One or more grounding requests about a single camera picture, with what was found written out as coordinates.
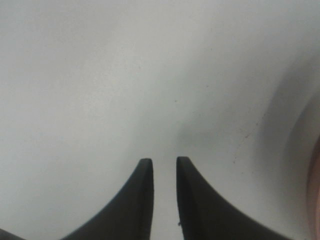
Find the white floor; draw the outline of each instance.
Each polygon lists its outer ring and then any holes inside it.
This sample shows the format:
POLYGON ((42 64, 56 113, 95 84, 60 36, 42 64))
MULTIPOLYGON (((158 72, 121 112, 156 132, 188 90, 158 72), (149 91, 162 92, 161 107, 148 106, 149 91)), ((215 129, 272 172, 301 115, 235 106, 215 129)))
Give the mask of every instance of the white floor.
POLYGON ((176 157, 309 239, 320 134, 313 0, 0 1, 0 228, 56 240, 153 159, 152 240, 182 240, 176 157))

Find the skin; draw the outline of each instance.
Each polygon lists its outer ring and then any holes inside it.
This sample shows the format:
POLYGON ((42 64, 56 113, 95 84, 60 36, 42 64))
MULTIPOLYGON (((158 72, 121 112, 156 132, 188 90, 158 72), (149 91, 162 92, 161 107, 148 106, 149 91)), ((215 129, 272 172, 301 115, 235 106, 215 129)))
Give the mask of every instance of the skin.
POLYGON ((311 231, 315 240, 320 240, 320 138, 318 139, 311 159, 307 205, 311 231))

